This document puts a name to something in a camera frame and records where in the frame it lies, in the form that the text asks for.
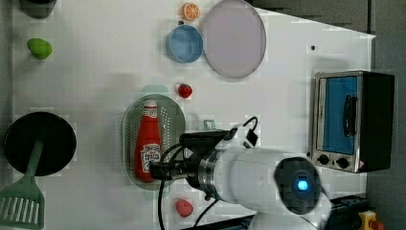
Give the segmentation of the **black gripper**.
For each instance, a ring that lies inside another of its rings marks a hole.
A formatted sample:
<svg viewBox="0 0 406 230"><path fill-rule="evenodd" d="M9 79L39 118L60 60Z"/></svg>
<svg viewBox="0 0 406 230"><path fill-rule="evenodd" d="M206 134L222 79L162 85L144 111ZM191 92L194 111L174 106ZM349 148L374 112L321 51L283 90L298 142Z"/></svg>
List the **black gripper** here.
<svg viewBox="0 0 406 230"><path fill-rule="evenodd" d="M182 149L173 154L168 162L155 162L149 164L149 172L153 179L173 181L185 179L195 189L200 188L198 180L199 166L203 156L193 152L185 156Z"/></svg>

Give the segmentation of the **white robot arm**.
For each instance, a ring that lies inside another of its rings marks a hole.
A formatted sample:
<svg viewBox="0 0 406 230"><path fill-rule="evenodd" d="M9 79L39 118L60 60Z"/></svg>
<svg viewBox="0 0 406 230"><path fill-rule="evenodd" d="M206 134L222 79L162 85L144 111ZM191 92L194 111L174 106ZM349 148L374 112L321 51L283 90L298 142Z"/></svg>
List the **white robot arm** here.
<svg viewBox="0 0 406 230"><path fill-rule="evenodd" d="M248 230L324 230L331 202L318 170L301 155L262 148L194 149L152 163L163 182L185 178L206 196L255 212Z"/></svg>

